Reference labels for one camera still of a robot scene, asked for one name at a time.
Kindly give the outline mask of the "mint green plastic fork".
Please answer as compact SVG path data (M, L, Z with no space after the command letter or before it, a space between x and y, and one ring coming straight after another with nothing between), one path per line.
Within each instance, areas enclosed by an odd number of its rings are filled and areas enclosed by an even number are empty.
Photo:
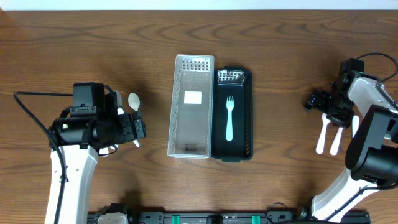
M225 138L227 141L233 140L233 121L232 121L232 112L234 109L234 98L233 96L227 96L226 99L226 109L228 111L227 123L226 123L226 135Z

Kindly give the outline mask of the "pink plastic fork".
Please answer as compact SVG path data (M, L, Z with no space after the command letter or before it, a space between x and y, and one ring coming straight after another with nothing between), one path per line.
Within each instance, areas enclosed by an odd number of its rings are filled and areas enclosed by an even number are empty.
M334 138L334 140L332 142L332 145L331 145L331 148L330 148L330 154L332 156L335 156L338 153L340 142L341 142L341 136L343 134L343 130L344 130L343 127L339 127L337 132L336 132L335 138Z

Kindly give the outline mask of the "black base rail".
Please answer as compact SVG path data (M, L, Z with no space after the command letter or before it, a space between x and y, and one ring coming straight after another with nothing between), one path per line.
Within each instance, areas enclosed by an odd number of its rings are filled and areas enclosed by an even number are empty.
M269 223L320 223L320 220L299 219L288 209L268 210L254 213L170 213L134 212L128 205L112 203L99 212L89 213L87 223L132 223L132 224L269 224Z

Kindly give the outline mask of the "white label sticker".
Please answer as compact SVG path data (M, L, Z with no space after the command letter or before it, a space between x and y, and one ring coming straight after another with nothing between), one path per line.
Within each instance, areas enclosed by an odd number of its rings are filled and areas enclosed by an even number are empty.
M185 104L200 105L202 104L203 93L201 91L185 91L183 102Z

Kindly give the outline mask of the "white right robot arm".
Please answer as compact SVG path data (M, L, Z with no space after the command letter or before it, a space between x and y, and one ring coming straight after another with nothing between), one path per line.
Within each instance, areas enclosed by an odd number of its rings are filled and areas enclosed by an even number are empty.
M317 220L340 222L368 195L397 187L397 149L383 144L385 139L397 142L397 104L378 77L359 70L342 71L333 93L314 92L305 107L322 111L323 121L347 129L354 106L363 120L347 148L345 169L312 198L309 215Z

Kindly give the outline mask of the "clear plastic basket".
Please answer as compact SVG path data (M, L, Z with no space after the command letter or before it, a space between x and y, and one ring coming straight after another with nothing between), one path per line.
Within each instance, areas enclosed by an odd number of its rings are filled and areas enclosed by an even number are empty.
M211 152L214 62L212 55L175 58L167 155L174 158L207 159ZM202 104L183 102L185 91L201 91Z

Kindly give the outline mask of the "black plastic basket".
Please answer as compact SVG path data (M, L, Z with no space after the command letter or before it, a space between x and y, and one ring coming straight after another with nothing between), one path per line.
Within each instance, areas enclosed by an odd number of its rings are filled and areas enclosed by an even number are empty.
M233 96L233 140L227 141L227 96ZM224 162L250 160L253 147L252 73L242 67L225 66L215 71L211 157Z

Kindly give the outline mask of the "beige plastic spoon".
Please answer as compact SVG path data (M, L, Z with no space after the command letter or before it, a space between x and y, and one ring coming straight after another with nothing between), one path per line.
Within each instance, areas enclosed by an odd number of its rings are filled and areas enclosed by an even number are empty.
M132 119L134 122L136 139L133 140L133 143L136 145L136 147L140 147L138 139L141 137L141 134L142 134L142 122L140 121L140 119L138 117L138 109L139 109L140 103L141 103L140 99L135 93L129 94L128 104L134 110L134 112L132 113Z

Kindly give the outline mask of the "white plastic fork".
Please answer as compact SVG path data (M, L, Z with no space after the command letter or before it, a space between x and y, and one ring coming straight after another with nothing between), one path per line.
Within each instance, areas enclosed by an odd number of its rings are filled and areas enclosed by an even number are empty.
M354 115L351 125L352 125L352 138L355 137L355 134L357 133L359 129L359 124L360 124L360 118L358 115Z

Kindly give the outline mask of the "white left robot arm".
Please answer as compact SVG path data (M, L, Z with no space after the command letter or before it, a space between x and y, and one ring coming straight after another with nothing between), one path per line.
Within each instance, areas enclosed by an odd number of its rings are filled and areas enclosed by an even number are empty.
M45 222L86 223L98 159L145 137L141 114L58 118L49 132L56 146L50 155L52 180Z

